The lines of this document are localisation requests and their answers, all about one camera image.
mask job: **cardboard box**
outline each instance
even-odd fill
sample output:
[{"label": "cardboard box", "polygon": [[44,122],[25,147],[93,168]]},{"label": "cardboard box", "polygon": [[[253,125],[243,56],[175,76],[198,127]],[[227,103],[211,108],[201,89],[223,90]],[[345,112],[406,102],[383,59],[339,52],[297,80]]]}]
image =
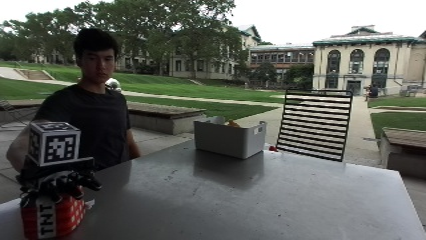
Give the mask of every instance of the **cardboard box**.
[{"label": "cardboard box", "polygon": [[225,125],[219,116],[194,121],[195,148],[241,159],[263,150],[265,136],[263,121],[250,128]]}]

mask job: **white box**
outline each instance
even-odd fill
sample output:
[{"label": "white box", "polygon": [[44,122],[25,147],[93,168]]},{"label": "white box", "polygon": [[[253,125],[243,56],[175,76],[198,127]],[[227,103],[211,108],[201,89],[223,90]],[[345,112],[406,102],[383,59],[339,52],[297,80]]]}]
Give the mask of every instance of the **white box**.
[{"label": "white box", "polygon": [[246,159],[263,150],[266,122],[250,128],[231,127],[215,116],[194,121],[195,148]]},{"label": "white box", "polygon": [[28,157],[41,166],[81,161],[80,130],[65,122],[29,124]]}]

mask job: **arched window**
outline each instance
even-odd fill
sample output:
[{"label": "arched window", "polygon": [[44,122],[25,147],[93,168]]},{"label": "arched window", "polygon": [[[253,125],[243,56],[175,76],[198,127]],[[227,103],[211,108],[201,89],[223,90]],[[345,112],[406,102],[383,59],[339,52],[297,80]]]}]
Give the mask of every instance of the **arched window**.
[{"label": "arched window", "polygon": [[382,48],[377,50],[373,63],[373,74],[387,74],[388,69],[388,50]]},{"label": "arched window", "polygon": [[329,53],[327,57],[327,71],[326,73],[338,73],[341,67],[341,52],[337,50],[333,50]]},{"label": "arched window", "polygon": [[341,52],[333,50],[327,56],[327,71],[325,78],[325,88],[338,87],[338,72],[341,66]]},{"label": "arched window", "polygon": [[381,48],[374,54],[371,83],[378,88],[386,88],[387,70],[388,70],[390,52],[387,49]]},{"label": "arched window", "polygon": [[350,53],[349,73],[361,74],[363,68],[363,51],[355,49]]}]

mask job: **roof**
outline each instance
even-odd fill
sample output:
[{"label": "roof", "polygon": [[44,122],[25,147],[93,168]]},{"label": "roof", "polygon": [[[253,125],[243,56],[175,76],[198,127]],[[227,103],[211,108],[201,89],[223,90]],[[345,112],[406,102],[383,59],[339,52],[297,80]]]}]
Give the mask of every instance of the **roof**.
[{"label": "roof", "polygon": [[370,33],[331,36],[330,38],[314,41],[313,45],[345,44],[345,43],[369,43],[369,42],[412,42],[426,43],[424,39],[392,33]]},{"label": "roof", "polygon": [[370,27],[371,26],[361,26],[357,29],[354,29],[350,33],[347,33],[346,35],[357,34],[359,32],[379,33],[377,31],[374,31],[374,29],[371,29]]},{"label": "roof", "polygon": [[250,51],[290,50],[290,49],[313,50],[314,46],[310,43],[302,43],[302,44],[258,45],[258,46],[250,47]]},{"label": "roof", "polygon": [[426,39],[426,31],[418,37]]},{"label": "roof", "polygon": [[254,32],[254,38],[257,38],[258,41],[261,41],[261,35],[258,35],[258,32],[257,32],[257,29],[255,29],[255,26],[254,24],[249,24],[249,25],[239,25],[237,26],[239,32],[246,35],[246,36],[251,36],[251,34],[247,32],[249,29],[253,30]]}]

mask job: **black and white marker cube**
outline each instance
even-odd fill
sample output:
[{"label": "black and white marker cube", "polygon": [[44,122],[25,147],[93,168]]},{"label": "black and white marker cube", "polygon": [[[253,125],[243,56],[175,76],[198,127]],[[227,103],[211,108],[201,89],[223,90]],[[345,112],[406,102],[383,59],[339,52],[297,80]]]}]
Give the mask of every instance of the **black and white marker cube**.
[{"label": "black and white marker cube", "polygon": [[38,166],[77,162],[80,130],[66,122],[29,124],[28,156]]}]

